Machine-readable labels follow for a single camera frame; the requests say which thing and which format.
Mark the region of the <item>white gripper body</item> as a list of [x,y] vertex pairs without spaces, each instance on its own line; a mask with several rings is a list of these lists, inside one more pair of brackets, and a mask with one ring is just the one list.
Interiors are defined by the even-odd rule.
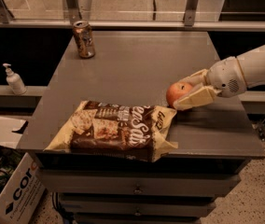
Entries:
[[246,91],[243,71],[235,57],[215,63],[207,72],[207,83],[220,90],[219,96],[230,98]]

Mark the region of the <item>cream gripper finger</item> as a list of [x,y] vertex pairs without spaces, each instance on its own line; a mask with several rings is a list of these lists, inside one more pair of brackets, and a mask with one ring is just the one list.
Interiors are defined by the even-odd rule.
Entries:
[[187,110],[193,107],[209,105],[220,93],[221,90],[213,86],[200,87],[197,85],[190,93],[174,101],[174,108],[176,110]]
[[182,78],[181,81],[189,83],[191,86],[196,86],[198,84],[203,84],[203,86],[206,86],[208,84],[206,80],[207,72],[207,69],[202,69],[188,77]]

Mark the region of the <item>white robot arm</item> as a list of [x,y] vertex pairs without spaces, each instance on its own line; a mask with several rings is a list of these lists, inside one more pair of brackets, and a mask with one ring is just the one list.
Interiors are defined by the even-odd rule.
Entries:
[[171,107],[187,110],[211,104],[217,97],[230,98],[265,85],[265,45],[219,61],[176,83],[181,94],[167,97]]

